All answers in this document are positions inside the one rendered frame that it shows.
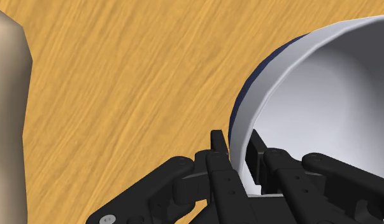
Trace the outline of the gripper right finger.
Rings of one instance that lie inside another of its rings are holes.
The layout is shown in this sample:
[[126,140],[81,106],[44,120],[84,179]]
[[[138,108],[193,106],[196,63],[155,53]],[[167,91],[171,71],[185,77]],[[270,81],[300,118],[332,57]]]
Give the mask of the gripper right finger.
[[245,161],[261,193],[283,195],[297,224],[384,224],[384,178],[322,153],[296,160],[257,131]]

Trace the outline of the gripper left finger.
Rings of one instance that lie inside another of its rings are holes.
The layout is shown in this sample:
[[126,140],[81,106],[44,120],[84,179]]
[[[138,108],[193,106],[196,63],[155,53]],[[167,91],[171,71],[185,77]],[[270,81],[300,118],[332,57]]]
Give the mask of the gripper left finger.
[[92,213],[85,224],[175,224],[195,208],[197,224],[247,224],[250,205],[232,168],[221,130],[210,133],[211,148],[194,159],[172,157]]

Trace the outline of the white bowl with blue outside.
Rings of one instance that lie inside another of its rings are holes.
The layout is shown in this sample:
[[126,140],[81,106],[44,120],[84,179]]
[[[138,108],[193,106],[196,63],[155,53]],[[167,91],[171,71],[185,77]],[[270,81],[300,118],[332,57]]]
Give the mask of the white bowl with blue outside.
[[233,168],[259,195],[246,151],[252,132],[295,159],[318,152],[384,178],[384,15],[300,36],[263,60],[229,122]]

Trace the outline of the beige rounded object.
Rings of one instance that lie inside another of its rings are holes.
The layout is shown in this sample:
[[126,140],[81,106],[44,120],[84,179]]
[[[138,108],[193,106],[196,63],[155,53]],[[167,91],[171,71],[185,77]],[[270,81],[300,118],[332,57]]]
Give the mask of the beige rounded object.
[[32,56],[23,27],[0,10],[0,224],[27,224],[23,149]]

